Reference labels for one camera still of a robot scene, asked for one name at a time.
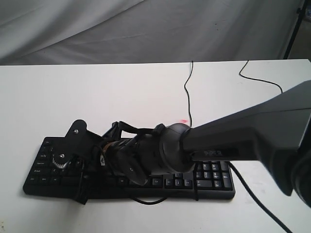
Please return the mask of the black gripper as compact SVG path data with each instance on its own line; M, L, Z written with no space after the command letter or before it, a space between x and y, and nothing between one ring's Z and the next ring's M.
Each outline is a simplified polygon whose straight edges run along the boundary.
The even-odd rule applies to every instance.
M61 137L52 143L53 164L59 169L65 169L69 163L81 158L87 165L95 166L98 162L98 146L104 138L89 131L84 120L73 122L65 137ZM81 175L74 201L85 205L88 200L87 191L99 190L100 169L88 167L85 176Z

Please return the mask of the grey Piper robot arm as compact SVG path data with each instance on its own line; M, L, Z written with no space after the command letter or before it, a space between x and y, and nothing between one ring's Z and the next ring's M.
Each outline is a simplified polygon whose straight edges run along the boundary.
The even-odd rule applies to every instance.
M99 136L77 120L52 147L57 168L75 159L92 178L108 169L137 185L152 175L193 171L196 162L260 161L283 194L296 192L310 205L311 83L195 128L175 123L139 129L119 121Z

